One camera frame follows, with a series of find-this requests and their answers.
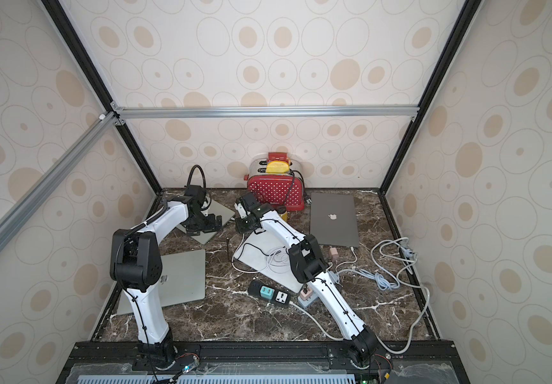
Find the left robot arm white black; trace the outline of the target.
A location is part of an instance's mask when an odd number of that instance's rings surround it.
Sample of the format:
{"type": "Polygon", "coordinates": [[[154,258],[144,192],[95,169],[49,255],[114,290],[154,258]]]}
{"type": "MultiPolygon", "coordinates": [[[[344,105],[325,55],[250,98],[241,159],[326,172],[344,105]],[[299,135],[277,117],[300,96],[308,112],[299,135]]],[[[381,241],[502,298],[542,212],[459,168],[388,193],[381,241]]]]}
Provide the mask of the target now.
{"type": "Polygon", "coordinates": [[[170,363],[177,349],[159,298],[162,275],[159,243],[181,225],[188,235],[214,233],[223,228],[221,216],[207,214],[211,202],[206,187],[187,185],[184,193],[162,198],[159,210],[130,229],[114,232],[110,275],[122,289],[138,326],[139,350],[149,358],[170,363]]]}

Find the black power strip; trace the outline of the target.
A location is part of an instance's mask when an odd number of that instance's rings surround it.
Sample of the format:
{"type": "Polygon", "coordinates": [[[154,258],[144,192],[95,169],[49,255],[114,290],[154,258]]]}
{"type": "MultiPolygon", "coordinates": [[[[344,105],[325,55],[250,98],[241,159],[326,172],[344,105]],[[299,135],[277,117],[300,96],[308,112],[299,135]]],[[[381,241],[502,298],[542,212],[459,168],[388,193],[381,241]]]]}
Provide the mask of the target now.
{"type": "Polygon", "coordinates": [[[250,282],[247,293],[252,297],[281,307],[288,306],[291,299],[291,295],[288,292],[268,286],[257,279],[250,282]]]}

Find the pink plug adapter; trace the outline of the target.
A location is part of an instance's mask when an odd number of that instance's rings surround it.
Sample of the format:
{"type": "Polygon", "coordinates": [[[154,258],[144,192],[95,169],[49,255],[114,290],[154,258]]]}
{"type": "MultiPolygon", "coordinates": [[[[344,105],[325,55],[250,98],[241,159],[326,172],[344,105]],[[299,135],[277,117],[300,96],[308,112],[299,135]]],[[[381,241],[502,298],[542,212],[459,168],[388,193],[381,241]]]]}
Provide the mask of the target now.
{"type": "Polygon", "coordinates": [[[329,249],[330,251],[330,257],[332,259],[333,262],[337,262],[338,259],[339,259],[339,253],[338,253],[338,250],[335,248],[335,247],[331,247],[329,249]]]}

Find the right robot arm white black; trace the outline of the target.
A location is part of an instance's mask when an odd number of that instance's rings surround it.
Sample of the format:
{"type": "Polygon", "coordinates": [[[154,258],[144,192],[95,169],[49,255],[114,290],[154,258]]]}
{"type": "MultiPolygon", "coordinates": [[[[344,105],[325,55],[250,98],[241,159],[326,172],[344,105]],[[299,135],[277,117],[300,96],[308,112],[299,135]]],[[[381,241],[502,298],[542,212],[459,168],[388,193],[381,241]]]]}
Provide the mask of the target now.
{"type": "Polygon", "coordinates": [[[335,319],[343,339],[349,343],[351,361],[360,368],[369,366],[378,347],[378,338],[338,291],[314,235],[305,235],[295,230],[281,218],[273,206],[260,203],[251,192],[238,198],[234,206],[239,213],[239,217],[235,219],[237,232],[248,234],[262,229],[284,245],[293,276],[317,294],[335,319]]]}

